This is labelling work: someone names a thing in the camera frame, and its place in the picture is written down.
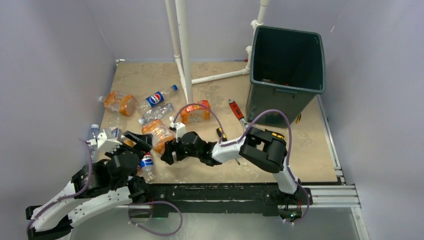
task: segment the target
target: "white wall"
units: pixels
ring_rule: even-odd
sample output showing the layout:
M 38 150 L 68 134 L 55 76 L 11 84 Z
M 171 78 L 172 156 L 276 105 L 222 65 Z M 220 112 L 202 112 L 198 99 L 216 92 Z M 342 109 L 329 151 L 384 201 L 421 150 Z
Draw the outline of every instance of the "white wall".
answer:
M 260 0 L 186 0 L 190 57 L 194 61 L 246 59 Z M 270 0 L 268 26 L 318 32 L 324 44 L 348 0 Z M 116 59 L 172 61 L 165 0 L 87 0 Z
M 356 0 L 327 45 L 324 106 L 373 240 L 424 235 L 424 2 Z
M 26 239 L 42 205 L 86 162 L 114 58 L 84 0 L 0 3 L 0 234 Z

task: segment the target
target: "screwdriver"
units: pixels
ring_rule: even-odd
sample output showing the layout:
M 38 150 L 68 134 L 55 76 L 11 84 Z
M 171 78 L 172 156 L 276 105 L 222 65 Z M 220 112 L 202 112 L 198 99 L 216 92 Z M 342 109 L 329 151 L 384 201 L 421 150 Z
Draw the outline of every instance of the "screwdriver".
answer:
M 222 130 L 220 127 L 218 127 L 218 128 L 216 129 L 216 133 L 218 134 L 218 137 L 220 138 L 220 137 L 221 137 L 221 135 L 223 134 L 223 130 Z M 225 133 L 224 133 L 224 135 L 222 136 L 222 141 L 223 141 L 223 142 L 228 141 L 227 136 L 225 136 Z M 235 161 L 238 163 L 238 165 L 240 165 L 240 162 L 239 162 L 239 160 L 238 160 L 237 158 L 235 159 Z

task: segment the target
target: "wire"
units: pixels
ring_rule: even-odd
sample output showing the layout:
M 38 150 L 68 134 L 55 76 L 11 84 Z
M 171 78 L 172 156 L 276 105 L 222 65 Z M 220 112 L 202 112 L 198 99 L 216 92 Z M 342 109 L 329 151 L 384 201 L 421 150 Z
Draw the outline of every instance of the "wire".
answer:
M 188 106 L 194 106 L 194 105 L 197 105 L 197 106 L 200 106 L 200 107 L 204 107 L 205 109 L 207 109 L 214 117 L 215 117 L 215 119 L 216 119 L 216 121 L 218 122 L 218 125 L 219 125 L 219 127 L 221 128 L 221 130 L 222 130 L 222 134 L 221 134 L 221 136 L 219 136 L 219 140 L 218 140 L 218 144 L 220 144 L 222 141 L 223 141 L 223 136 L 225 135 L 225 133 L 224 133 L 224 128 L 223 128 L 223 125 L 221 124 L 221 122 L 220 122 L 220 120 L 218 119 L 218 117 L 217 117 L 217 115 L 209 108 L 209 107 L 207 107 L 207 106 L 205 106 L 205 105 L 203 105 L 203 104 L 199 104 L 199 103 L 189 103 L 189 104 L 187 104 L 187 105 L 185 105 L 185 106 L 183 106 L 182 108 L 180 108 L 179 109 L 179 111 L 176 113 L 176 115 L 175 115 L 175 117 L 173 118 L 173 123 L 175 123 L 175 121 L 177 120 L 177 118 L 178 118 L 178 116 L 181 114 L 181 112 L 185 109 L 185 108 L 187 108 Z
M 289 119 L 287 118 L 287 116 L 282 112 L 282 111 L 280 111 L 280 110 L 277 110 L 277 109 L 269 109 L 269 110 L 265 110 L 265 111 L 263 111 L 263 112 L 261 112 L 257 117 L 255 117 L 254 119 L 253 119 L 253 121 L 249 124 L 249 126 L 247 127 L 247 129 L 246 129 L 246 131 L 244 131 L 244 133 L 243 133 L 243 135 L 241 135 L 241 137 L 238 139 L 238 141 L 241 141 L 247 134 L 248 134 L 248 132 L 249 132 L 249 130 L 252 128 L 252 126 L 263 116 L 263 115 L 265 115 L 265 114 L 268 114 L 268 113 L 272 113 L 272 112 L 274 112 L 274 113 L 278 113 L 278 114 L 280 114 L 283 118 L 284 118 L 284 120 L 285 120 L 285 123 L 287 124 L 287 128 L 288 128 L 288 150 L 287 150 L 287 157 L 286 157 L 286 168 L 287 168 L 287 171 L 288 171 L 288 174 L 290 175 L 290 177 L 291 177 L 291 179 L 296 183 L 296 185 L 297 186 L 299 186 L 300 187 L 300 189 L 302 189 L 302 191 L 303 191 L 303 193 L 305 194 L 305 196 L 306 196 L 306 199 L 307 199 L 307 201 L 306 201 L 306 210 L 305 210 L 305 213 L 304 214 L 302 214 L 302 217 L 301 218 L 299 218 L 298 220 L 296 220 L 296 223 L 298 223 L 298 222 L 300 222 L 301 220 L 303 220 L 305 217 L 306 217 L 306 215 L 308 214 L 308 211 L 309 211 L 309 206 L 310 206 L 310 201 L 309 201 L 309 196 L 308 196 L 308 192 L 304 189 L 304 187 L 296 180 L 296 178 L 295 178 L 295 176 L 293 175 L 293 173 L 292 173 L 292 170 L 290 169 L 290 165 L 289 165 L 289 161 L 290 161 L 290 155 L 291 155 L 291 153 L 292 153 L 292 127 L 290 126 L 290 121 L 289 121 Z
M 88 177 L 87 177 L 87 182 L 85 183 L 85 185 L 81 188 L 81 190 L 79 190 L 77 193 L 71 194 L 71 195 L 65 195 L 65 196 L 61 196 L 58 199 L 56 199 L 56 201 L 52 201 L 49 204 L 47 204 L 43 209 L 41 209 L 35 216 L 33 219 L 31 219 L 28 223 L 28 225 L 26 226 L 26 230 L 30 230 L 31 226 L 33 225 L 33 223 L 48 209 L 50 209 L 52 206 L 54 206 L 57 203 L 60 203 L 62 200 L 65 199 L 70 199 L 70 198 L 74 198 L 77 197 L 79 195 L 81 195 L 90 185 L 90 181 L 92 180 L 92 169 L 93 169 L 93 162 L 92 162 L 92 156 L 90 155 L 90 149 L 89 149 L 89 145 L 88 143 L 83 140 L 82 138 L 79 138 L 78 140 L 80 140 L 81 142 L 84 143 L 85 146 L 85 150 L 87 152 L 88 155 Z
M 153 205 L 153 204 L 166 204 L 166 205 L 169 205 L 169 206 L 173 207 L 178 212 L 180 221 L 179 221 L 179 226 L 176 228 L 176 230 L 174 230 L 172 232 L 169 232 L 169 233 L 160 233 L 160 232 L 155 232 L 153 230 L 150 230 L 147 227 L 142 226 L 142 225 L 134 222 L 133 219 L 130 216 L 130 211 L 128 209 L 129 223 L 132 223 L 134 226 L 139 227 L 139 228 L 143 229 L 146 232 L 149 232 L 151 234 L 154 234 L 154 235 L 157 235 L 157 236 L 161 236 L 161 237 L 168 237 L 168 236 L 171 236 L 171 235 L 176 234 L 181 229 L 181 226 L 183 225 L 183 214 L 178 209 L 178 207 L 175 206 L 174 204 L 172 204 L 170 202 L 167 202 L 167 201 L 149 201 L 149 202 L 144 202 L 144 203 L 133 203 L 133 204 L 129 204 L 128 205 L 128 208 L 129 208 L 130 205 Z

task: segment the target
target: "floor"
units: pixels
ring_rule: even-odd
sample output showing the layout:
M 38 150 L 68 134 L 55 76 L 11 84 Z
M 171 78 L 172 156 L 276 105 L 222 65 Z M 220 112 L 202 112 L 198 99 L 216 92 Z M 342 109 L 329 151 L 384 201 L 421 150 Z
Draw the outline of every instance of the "floor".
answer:
M 72 232 L 73 240 L 359 240 L 350 208 L 312 208 L 299 224 L 261 214 L 183 213 L 182 228 L 169 237 L 156 236 L 128 224 L 125 208 L 90 218 Z M 151 218 L 143 226 L 170 233 L 180 223 L 177 213 Z
M 201 78 L 240 70 L 244 62 L 194 62 L 192 63 L 192 77 Z M 154 92 L 176 84 L 180 87 L 180 77 L 175 63 L 119 63 L 112 90 L 133 94 L 138 99 L 144 99 Z M 228 139 L 233 139 L 243 133 L 243 127 L 234 116 L 228 105 L 228 99 L 236 101 L 244 115 L 246 115 L 246 101 L 249 94 L 249 76 L 237 76 L 222 80 L 195 84 L 193 95 L 195 101 L 208 100 L 211 109 L 220 119 Z M 168 102 L 179 109 L 186 104 L 183 91 Z M 101 127 L 109 127 L 113 115 L 106 111 Z M 122 121 L 124 130 L 141 133 L 142 127 L 138 123 L 140 115 Z M 168 117 L 162 119 L 168 126 Z M 195 131 L 205 141 L 218 140 L 215 129 L 218 123 L 211 118 L 208 121 L 188 124 L 187 131 Z M 274 132 L 288 136 L 287 129 L 265 127 Z M 290 165 L 295 175 L 302 182 L 336 182 L 334 161 L 329 151 L 324 124 L 320 108 L 314 99 L 302 112 L 299 123 L 292 124 L 293 147 Z M 167 165 L 160 160 L 160 155 L 153 152 L 156 167 L 157 183 L 265 183 L 275 182 L 270 173 L 264 172 L 244 158 L 239 161 L 228 161 L 223 165 L 206 166 L 196 158 L 186 158 L 173 165 Z

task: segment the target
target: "pepsi label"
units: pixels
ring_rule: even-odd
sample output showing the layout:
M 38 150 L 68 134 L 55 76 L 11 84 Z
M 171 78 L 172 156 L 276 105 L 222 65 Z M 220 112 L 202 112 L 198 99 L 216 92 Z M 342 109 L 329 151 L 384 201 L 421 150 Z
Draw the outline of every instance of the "pepsi label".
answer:
M 153 159 L 150 152 L 146 153 L 146 155 L 144 155 L 144 157 L 140 160 L 140 165 L 142 168 L 153 165 Z
M 151 107 L 155 106 L 156 104 L 159 104 L 164 101 L 164 96 L 162 96 L 162 93 L 160 91 L 155 92 L 153 95 L 146 98 L 147 102 L 150 104 Z
M 110 127 L 110 132 L 112 133 L 112 137 L 114 139 L 118 138 L 118 135 L 119 135 L 119 128 L 118 127 Z

